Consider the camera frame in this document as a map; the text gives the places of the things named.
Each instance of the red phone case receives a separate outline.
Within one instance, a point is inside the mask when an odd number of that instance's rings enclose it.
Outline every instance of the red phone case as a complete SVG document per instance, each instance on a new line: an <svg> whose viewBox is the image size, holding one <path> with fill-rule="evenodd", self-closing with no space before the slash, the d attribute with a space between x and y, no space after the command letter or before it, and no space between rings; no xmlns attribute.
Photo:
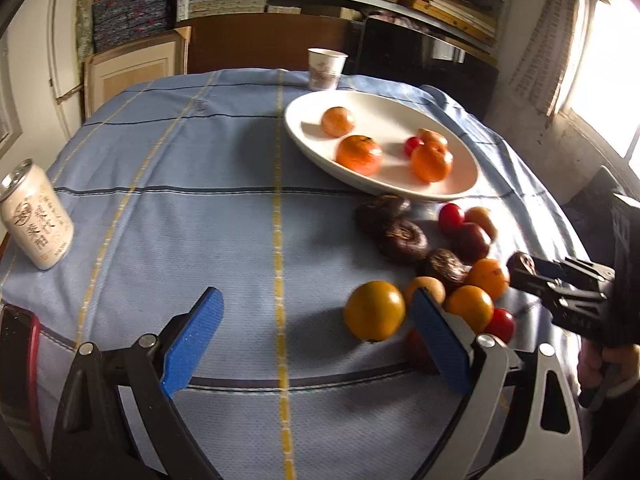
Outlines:
<svg viewBox="0 0 640 480"><path fill-rule="evenodd" d="M13 312L15 314L23 314L31 319L30 332L29 332L29 345L27 350L27 362L26 362L26 381L27 381L27 393L28 393L28 406L29 406L29 423L31 425L31 433L38 449L42 464L45 466L45 470L48 470L49 457L47 455L47 448L44 445L44 438L42 436L42 425L40 424L40 410L38 409L38 344L40 340L40 320L30 310L20 308L12 304L6 304L4 309Z"/></svg>

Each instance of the white paper cup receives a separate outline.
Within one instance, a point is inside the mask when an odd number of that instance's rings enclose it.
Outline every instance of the white paper cup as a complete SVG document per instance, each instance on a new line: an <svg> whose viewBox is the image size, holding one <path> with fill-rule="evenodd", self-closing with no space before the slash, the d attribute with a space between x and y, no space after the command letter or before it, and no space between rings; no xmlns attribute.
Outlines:
<svg viewBox="0 0 640 480"><path fill-rule="evenodd" d="M326 48L309 49L309 89L335 90L347 55Z"/></svg>

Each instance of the can label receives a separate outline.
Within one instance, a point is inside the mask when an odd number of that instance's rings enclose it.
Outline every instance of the can label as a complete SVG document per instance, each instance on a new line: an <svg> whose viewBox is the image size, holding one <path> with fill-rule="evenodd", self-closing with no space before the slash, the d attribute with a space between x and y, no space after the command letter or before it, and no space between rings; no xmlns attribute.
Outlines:
<svg viewBox="0 0 640 480"><path fill-rule="evenodd" d="M74 232L71 218L39 167L31 167L0 212L16 243L39 268L53 266L68 250Z"/></svg>

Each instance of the table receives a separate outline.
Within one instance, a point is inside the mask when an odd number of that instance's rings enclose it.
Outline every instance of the table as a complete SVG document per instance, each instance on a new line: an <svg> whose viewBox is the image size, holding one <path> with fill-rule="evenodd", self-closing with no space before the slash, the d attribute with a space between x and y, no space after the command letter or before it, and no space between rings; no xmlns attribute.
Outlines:
<svg viewBox="0 0 640 480"><path fill-rule="evenodd" d="M282 114L308 92L308 74L223 70L135 85L101 107L49 169L76 235L70 253L37 270L9 243L4 301L42 323L38 397L46 442L73 350L129 346L186 312L207 285L225 317L175 404L229 479L405 479L460 398L402 357L393 338L359 344L342 323L348 294L369 280L404 286L410 269L385 263L357 234L365 197L309 162ZM345 76L341 89L418 108L478 158L481 177L457 202L492 209L501 226L490 256L514 250L586 257L558 204L516 153L435 88ZM437 245L438 206L411 218ZM575 386L577 341L549 323L537 300L498 300L518 320L512 346L551 342ZM148 464L161 468L124 403Z"/></svg>

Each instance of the white oval plate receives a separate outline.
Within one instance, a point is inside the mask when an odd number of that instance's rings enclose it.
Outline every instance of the white oval plate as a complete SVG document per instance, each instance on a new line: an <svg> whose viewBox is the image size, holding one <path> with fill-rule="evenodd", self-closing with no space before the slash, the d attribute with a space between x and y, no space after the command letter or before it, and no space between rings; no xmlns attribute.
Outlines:
<svg viewBox="0 0 640 480"><path fill-rule="evenodd" d="M380 170L363 176L334 161L340 139L320 128L322 114L343 106L355 116L351 135L372 137L383 151ZM450 130L425 114L397 101L363 92L327 90L312 92L292 101L284 114L289 134L308 158L331 176L371 194L391 192L414 200L446 202L468 193L478 181L478 162L468 147ZM446 137L453 155L453 168L440 182L425 184L414 175L402 147L418 129L433 130Z"/></svg>

